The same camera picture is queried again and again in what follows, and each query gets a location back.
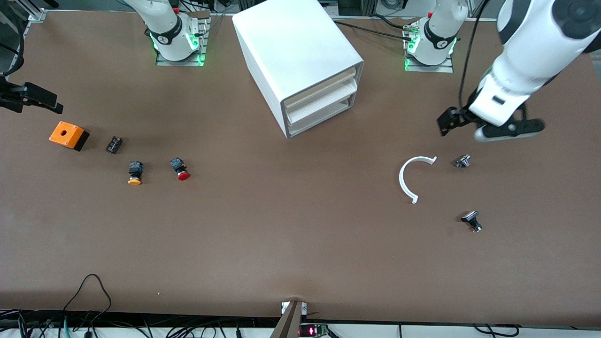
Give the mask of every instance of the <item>orange box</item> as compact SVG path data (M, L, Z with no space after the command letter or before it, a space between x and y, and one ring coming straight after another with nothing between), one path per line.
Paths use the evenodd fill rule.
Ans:
M81 151L90 133L75 124L60 121L49 140L63 147Z

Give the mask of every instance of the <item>white c-shaped object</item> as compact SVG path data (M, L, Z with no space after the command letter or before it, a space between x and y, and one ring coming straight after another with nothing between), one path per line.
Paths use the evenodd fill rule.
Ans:
M409 159L401 167L401 171L399 171L399 173L398 173L398 182L401 183L401 189L403 189L405 194L407 194L407 196L409 196L413 199L413 201L411 203L415 204L417 202L417 199L419 196L412 193L411 190L409 190L409 188L407 188L407 185L405 184L405 178L403 176L404 176L404 172L405 172L405 168L407 167L407 164L410 164L411 162L419 161L419 162L426 162L426 163L432 165L432 164L434 164L434 161L436 161L436 159L437 159L436 156L434 156L434 158L429 158L429 157L425 157L425 156L417 156L412 159Z

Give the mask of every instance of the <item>white box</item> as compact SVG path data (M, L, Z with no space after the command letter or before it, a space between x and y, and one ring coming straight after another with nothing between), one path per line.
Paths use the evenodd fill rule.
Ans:
M353 105L363 59L317 0L267 0L233 22L248 70L286 138Z

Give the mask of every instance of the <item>robot logo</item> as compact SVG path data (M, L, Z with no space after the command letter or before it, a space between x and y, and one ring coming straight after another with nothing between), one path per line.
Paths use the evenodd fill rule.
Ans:
M166 45L166 44L168 44L168 43L169 43L169 39L168 39L168 38L166 38L166 37L164 37L164 36L162 36L162 35L159 35L159 36L156 38L156 40L157 40L159 43L161 43L162 45Z

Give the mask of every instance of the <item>brown table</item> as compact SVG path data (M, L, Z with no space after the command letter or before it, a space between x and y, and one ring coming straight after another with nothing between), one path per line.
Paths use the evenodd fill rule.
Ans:
M343 27L365 59L355 106L286 140L230 17L204 67L154 66L143 30L131 13L32 26L11 80L52 90L65 110L0 114L0 307L61 309L95 272L115 311L276 316L299 298L326 319L601 325L601 96L588 57L530 100L541 135L480 144L472 127L437 129L459 71L406 73L398 40ZM466 94L501 50L494 24L477 35ZM47 140L60 120L90 131L84 151ZM113 135L127 139L118 155L104 150ZM472 166L455 168L466 153ZM398 171L420 155L438 160L407 169L412 205ZM468 210L481 233L458 221ZM70 309L106 305L95 283L84 291Z

